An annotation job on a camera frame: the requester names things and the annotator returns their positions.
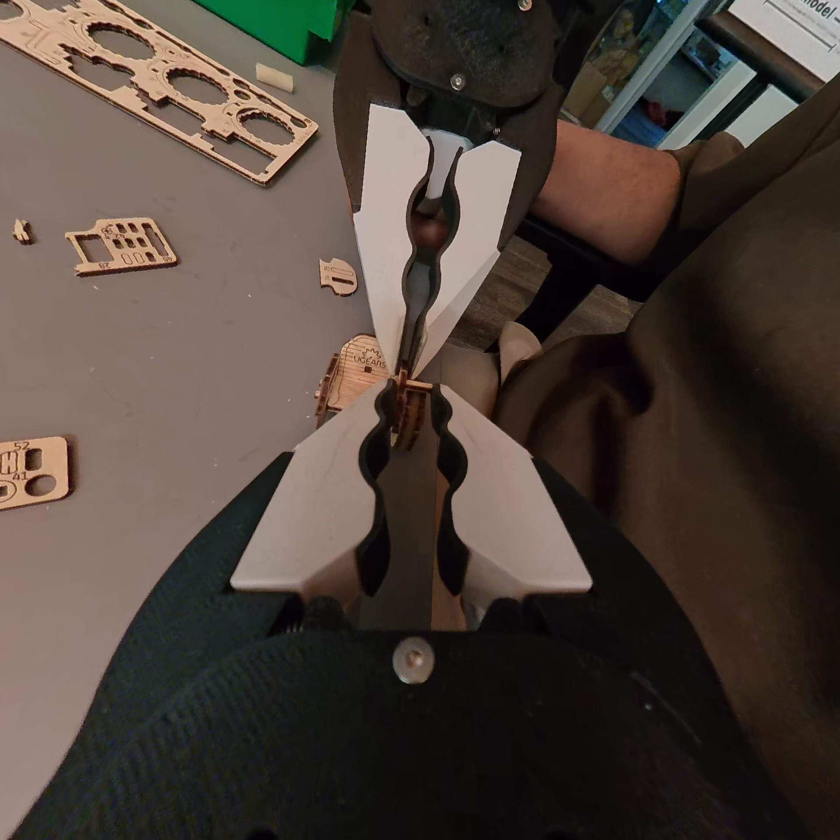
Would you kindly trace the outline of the black chair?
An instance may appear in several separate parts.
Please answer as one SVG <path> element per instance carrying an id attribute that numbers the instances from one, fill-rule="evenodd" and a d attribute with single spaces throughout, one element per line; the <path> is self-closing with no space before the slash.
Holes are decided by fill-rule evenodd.
<path id="1" fill-rule="evenodd" d="M 549 273 L 535 297 L 516 318 L 540 340 L 546 340 L 596 286 L 631 301 L 644 302 L 660 280 L 647 269 L 627 266 L 533 214 L 524 218 L 517 236 L 543 251 Z"/>

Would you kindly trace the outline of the round wooden tab piece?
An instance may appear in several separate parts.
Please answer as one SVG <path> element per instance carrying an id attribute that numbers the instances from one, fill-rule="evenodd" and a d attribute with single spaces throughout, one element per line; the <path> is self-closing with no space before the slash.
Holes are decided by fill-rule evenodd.
<path id="1" fill-rule="evenodd" d="M 349 297 L 358 289 L 358 278 L 350 264 L 338 258 L 319 261 L 320 287 L 330 289 L 337 297 Z"/>

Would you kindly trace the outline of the person's brown shirt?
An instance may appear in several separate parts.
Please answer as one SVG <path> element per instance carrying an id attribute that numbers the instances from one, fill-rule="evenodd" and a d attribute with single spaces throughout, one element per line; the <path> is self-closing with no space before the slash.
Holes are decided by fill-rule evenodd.
<path id="1" fill-rule="evenodd" d="M 698 631 L 773 781 L 838 838 L 835 77 L 749 147 L 676 151 L 627 328 L 508 380 L 495 420 L 612 519 Z"/>

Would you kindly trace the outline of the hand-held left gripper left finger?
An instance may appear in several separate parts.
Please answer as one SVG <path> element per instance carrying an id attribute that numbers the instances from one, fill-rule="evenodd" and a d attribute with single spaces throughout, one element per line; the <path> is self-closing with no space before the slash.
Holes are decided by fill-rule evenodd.
<path id="1" fill-rule="evenodd" d="M 328 596 L 350 609 L 385 579 L 391 542 L 378 478 L 396 384 L 381 380 L 295 447 L 230 579 L 238 592 Z"/>

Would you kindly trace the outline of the white printed sign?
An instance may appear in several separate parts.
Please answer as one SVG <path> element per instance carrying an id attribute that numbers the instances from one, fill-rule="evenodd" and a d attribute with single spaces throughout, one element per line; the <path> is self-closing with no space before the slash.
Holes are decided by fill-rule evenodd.
<path id="1" fill-rule="evenodd" d="M 821 81 L 838 75 L 838 1 L 735 1 L 728 11 Z"/>

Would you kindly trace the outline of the person's right hand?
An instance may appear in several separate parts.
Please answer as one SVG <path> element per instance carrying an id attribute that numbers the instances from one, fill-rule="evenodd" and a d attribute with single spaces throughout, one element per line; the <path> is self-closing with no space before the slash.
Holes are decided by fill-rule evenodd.
<path id="1" fill-rule="evenodd" d="M 418 249 L 437 252 L 442 249 L 449 236 L 449 224 L 445 217 L 430 217 L 423 213 L 411 215 L 413 240 Z"/>

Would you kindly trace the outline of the small wooden gear assembly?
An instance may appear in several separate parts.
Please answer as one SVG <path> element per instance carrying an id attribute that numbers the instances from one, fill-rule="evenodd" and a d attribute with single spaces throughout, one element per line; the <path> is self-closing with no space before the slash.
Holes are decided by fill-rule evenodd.
<path id="1" fill-rule="evenodd" d="M 410 379 L 403 366 L 394 377 L 395 418 L 392 423 L 391 446 L 397 450 L 411 450 L 424 425 L 427 398 L 433 386 Z"/>

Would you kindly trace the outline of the person's beige trousers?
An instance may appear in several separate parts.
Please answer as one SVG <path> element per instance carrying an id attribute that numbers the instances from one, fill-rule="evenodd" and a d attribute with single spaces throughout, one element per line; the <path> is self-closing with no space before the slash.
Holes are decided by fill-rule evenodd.
<path id="1" fill-rule="evenodd" d="M 545 352 L 534 332 L 509 321 L 493 349 L 480 351 L 446 343 L 440 352 L 439 387 L 448 387 L 478 413 L 491 419 L 506 382 L 519 378 L 520 372 Z"/>

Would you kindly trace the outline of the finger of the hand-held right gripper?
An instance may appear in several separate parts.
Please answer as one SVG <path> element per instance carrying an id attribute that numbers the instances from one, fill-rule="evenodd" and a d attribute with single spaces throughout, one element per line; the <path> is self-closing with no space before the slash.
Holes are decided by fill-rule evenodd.
<path id="1" fill-rule="evenodd" d="M 369 109 L 360 209 L 353 226 L 374 334 L 386 369 L 397 372 L 406 324 L 403 282 L 414 262 L 414 198 L 429 177 L 432 146 L 398 108 Z"/>
<path id="2" fill-rule="evenodd" d="M 426 311 L 413 375 L 422 373 L 444 345 L 500 256 L 520 159 L 518 150 L 491 141 L 462 153 L 454 165 L 445 196 L 454 202 L 457 220 L 436 258 L 436 295 Z"/>

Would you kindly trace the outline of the white cabinet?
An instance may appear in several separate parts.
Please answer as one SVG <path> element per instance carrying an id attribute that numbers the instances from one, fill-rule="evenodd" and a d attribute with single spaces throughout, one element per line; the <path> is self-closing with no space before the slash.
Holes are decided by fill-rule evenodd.
<path id="1" fill-rule="evenodd" d="M 733 2 L 667 2 L 666 28 L 629 75 L 604 82 L 595 129 L 663 150 L 734 128 L 750 144 L 826 82 L 728 11 Z"/>

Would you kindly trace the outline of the green plastic bin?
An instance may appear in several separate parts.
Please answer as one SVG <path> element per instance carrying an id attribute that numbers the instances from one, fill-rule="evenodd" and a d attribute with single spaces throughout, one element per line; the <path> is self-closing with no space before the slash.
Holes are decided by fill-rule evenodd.
<path id="1" fill-rule="evenodd" d="M 196 1 L 272 48 L 305 66 L 315 49 L 330 44 L 355 1 Z"/>

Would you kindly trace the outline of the large wooden gear-hole sheet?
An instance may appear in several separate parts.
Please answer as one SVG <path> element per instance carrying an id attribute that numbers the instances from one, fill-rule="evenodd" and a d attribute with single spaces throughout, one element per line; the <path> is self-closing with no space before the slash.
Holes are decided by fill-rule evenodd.
<path id="1" fill-rule="evenodd" d="M 120 2 L 10 2 L 2 43 L 261 186 L 318 133 L 283 101 Z"/>

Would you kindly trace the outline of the wooden trunk model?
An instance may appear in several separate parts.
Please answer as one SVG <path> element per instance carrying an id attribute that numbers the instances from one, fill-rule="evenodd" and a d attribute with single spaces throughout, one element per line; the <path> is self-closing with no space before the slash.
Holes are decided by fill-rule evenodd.
<path id="1" fill-rule="evenodd" d="M 339 413 L 371 386 L 390 378 L 376 337 L 360 333 L 335 353 L 316 392 L 314 416 L 318 424 Z"/>

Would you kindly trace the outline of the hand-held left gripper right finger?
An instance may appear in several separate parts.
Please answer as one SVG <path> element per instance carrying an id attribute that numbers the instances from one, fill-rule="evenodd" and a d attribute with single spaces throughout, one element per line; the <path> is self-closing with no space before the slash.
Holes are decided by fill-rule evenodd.
<path id="1" fill-rule="evenodd" d="M 446 385 L 430 394 L 446 491 L 437 568 L 467 614 L 530 595 L 581 595 L 592 577 L 533 458 Z"/>

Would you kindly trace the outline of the small round-hole wooden sheet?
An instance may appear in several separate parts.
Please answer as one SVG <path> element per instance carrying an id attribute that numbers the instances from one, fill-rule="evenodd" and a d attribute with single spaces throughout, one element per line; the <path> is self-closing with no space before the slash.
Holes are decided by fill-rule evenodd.
<path id="1" fill-rule="evenodd" d="M 1 510 L 57 501 L 70 492 L 69 448 L 60 436 L 1 443 Z"/>

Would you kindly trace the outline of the small slotted wooden sheet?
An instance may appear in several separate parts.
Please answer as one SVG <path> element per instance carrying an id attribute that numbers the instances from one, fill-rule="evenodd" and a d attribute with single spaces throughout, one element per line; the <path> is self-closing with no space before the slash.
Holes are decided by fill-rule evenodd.
<path id="1" fill-rule="evenodd" d="M 97 277 L 138 270 L 177 266 L 180 259 L 160 226 L 150 217 L 99 219 L 90 229 L 66 232 L 65 238 L 77 252 L 76 277 Z M 90 259 L 84 241 L 98 239 L 106 259 Z"/>

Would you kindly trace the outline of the person's right forearm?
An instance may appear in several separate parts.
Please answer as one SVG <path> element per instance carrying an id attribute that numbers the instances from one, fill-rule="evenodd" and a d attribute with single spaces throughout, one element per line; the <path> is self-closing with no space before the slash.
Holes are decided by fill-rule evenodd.
<path id="1" fill-rule="evenodd" d="M 681 186 L 668 152 L 559 120 L 548 177 L 532 214 L 625 265 L 653 252 Z"/>

